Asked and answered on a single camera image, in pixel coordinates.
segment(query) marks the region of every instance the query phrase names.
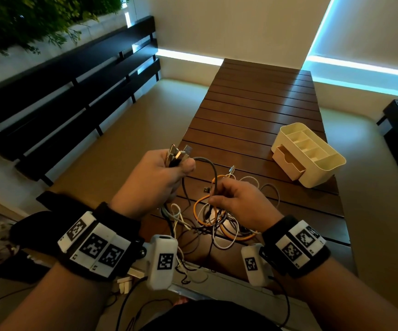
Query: wooden table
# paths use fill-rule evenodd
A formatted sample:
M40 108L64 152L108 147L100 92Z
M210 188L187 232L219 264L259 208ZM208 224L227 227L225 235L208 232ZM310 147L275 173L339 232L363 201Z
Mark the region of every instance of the wooden table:
M326 140L314 83L308 71L225 59L213 83L184 135L180 147L190 145L194 157L213 161L218 174L228 174L235 165L238 179L250 175L261 185L273 183L280 192L279 210L305 220L327 240L332 255L356 273L342 202L335 177L313 189L292 182L273 161L271 146L283 125L302 122ZM189 198L196 201L205 195L213 171L209 164L196 162L196 171L185 179ZM266 188L266 196L276 204L274 190ZM184 209L188 202L182 188L174 203ZM185 217L194 219L192 207ZM158 232L169 233L167 224L157 211L142 222L141 234L150 239ZM218 238L221 245L229 243ZM245 242L252 244L256 239ZM211 236L203 234L198 241L193 232L179 242L186 260L201 265L211 244ZM207 268L235 278L247 280L240 254L242 244L229 250L213 248Z

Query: wristband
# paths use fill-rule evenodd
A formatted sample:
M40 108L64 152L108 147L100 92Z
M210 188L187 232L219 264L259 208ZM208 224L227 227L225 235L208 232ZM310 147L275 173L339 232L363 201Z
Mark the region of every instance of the wristband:
M331 255L326 240L305 221L288 215L263 234L262 256L280 274L300 278L323 264Z
M122 216L106 203L87 211L59 239L59 261L71 272L95 281L127 274L144 239L140 222Z

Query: person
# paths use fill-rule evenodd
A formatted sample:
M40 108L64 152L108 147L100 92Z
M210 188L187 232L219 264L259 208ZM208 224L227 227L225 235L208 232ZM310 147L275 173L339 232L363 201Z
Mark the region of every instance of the person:
M110 208L137 219L174 199L181 179L196 164L189 158L178 167L166 168L166 154L167 150L147 152L109 203ZM222 178L217 191L210 197L210 204L230 211L246 228L262 233L283 218L248 182ZM333 258L293 281L324 330L398 330L398 309ZM94 330L111 287L111 283L82 278L56 263L3 321L0 331ZM204 315L207 318L197 318L201 311L207 312ZM217 328L220 323L229 328L231 321L235 322L234 328L240 329L245 325L244 320L246 325L277 329L274 323L253 311L218 300L177 305L144 329L160 329L167 323L189 329Z

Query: forearm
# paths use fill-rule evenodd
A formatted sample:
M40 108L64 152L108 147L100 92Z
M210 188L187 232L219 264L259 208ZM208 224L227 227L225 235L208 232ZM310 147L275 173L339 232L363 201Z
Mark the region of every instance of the forearm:
M0 331L94 330L111 287L111 282L87 280L57 263Z
M333 258L296 283L328 330L398 330L398 309Z

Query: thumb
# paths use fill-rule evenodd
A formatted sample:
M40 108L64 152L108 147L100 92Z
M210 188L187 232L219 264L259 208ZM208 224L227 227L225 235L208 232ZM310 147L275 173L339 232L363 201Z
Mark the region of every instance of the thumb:
M196 169L196 162L192 158L188 158L187 160L180 163L177 167L167 168L167 172L170 175L170 182L176 183L181 178L185 178L188 174L193 172Z
M234 199L230 199L222 195L214 195L208 199L209 204L230 212L233 211L234 201L235 201Z

